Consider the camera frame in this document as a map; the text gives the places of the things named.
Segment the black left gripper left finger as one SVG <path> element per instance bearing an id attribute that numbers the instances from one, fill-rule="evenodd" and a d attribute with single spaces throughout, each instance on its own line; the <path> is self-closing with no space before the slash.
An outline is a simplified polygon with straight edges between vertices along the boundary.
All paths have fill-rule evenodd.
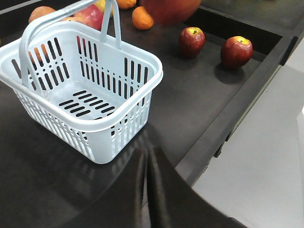
<path id="1" fill-rule="evenodd" d="M 140 228 L 146 150 L 130 148 L 106 165 L 86 162 L 60 178 L 59 195 L 68 202 L 49 228 Z"/>

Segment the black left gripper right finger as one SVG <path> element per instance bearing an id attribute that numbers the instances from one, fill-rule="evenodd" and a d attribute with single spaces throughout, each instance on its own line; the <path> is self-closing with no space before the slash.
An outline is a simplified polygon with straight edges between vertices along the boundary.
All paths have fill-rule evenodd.
<path id="1" fill-rule="evenodd" d="M 147 195 L 153 228 L 243 228 L 202 199 L 176 172 L 160 147 L 148 154 Z"/>

